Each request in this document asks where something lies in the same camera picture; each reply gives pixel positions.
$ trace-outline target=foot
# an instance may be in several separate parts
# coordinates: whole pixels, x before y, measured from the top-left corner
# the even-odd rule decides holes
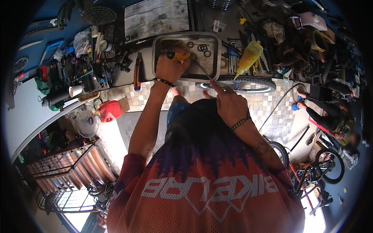
[[[179,87],[173,87],[173,88],[171,88],[171,93],[174,95],[174,96],[176,96],[176,95],[179,95],[179,96],[182,96],[182,97],[184,97],[184,94],[183,94],[183,92],[180,90],[180,88]]]
[[[209,91],[208,90],[202,90],[202,97],[204,99],[208,99],[208,100],[210,100],[210,99],[213,98],[213,96],[209,95]]]
[[[304,93],[302,90],[297,89],[298,96],[302,97],[303,99],[307,98],[307,93]]]
[[[303,102],[298,102],[298,103],[297,103],[297,107],[298,107],[298,108],[302,108],[302,109],[306,109],[306,108],[307,108],[307,105],[305,105]]]

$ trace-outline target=yellow oil bottle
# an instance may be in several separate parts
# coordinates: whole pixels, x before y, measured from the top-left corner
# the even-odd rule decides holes
[[[263,47],[256,41],[251,41],[238,62],[237,74],[234,79],[248,70],[263,52]]]

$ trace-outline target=o-ring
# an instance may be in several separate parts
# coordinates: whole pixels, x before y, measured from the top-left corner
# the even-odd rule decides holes
[[[186,44],[186,46],[187,46],[188,48],[193,48],[193,47],[194,47],[194,43],[193,43],[192,41],[189,41],[189,42]]]
[[[207,51],[207,45],[205,45],[205,44],[200,44],[200,45],[198,45],[197,49],[198,49],[198,51],[200,51],[200,52],[205,52],[205,51]]]
[[[211,52],[207,50],[207,51],[203,52],[203,55],[205,57],[210,57],[211,56]]]

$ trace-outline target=woven bracelet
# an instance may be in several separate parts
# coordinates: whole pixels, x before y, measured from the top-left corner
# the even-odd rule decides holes
[[[233,127],[231,129],[235,130],[237,127],[239,127],[240,125],[242,125],[245,121],[246,121],[245,119],[240,120],[235,125],[233,125]]]
[[[153,81],[154,81],[154,82],[156,82],[156,81],[158,81],[158,82],[162,82],[162,83],[167,84],[167,85],[169,85],[169,86],[171,86],[171,87],[174,87],[174,86],[175,86],[175,85],[173,85],[172,83],[170,83],[169,81],[166,81],[166,80],[164,80],[164,79],[154,78]]]

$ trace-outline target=bottle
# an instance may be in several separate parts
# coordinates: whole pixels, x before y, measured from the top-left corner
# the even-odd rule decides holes
[[[301,13],[298,16],[302,19],[303,26],[310,25],[319,31],[327,31],[325,19],[321,16],[315,15],[312,12]]]
[[[237,74],[234,79],[248,70],[263,52],[263,47],[256,41],[251,41],[238,62]]]

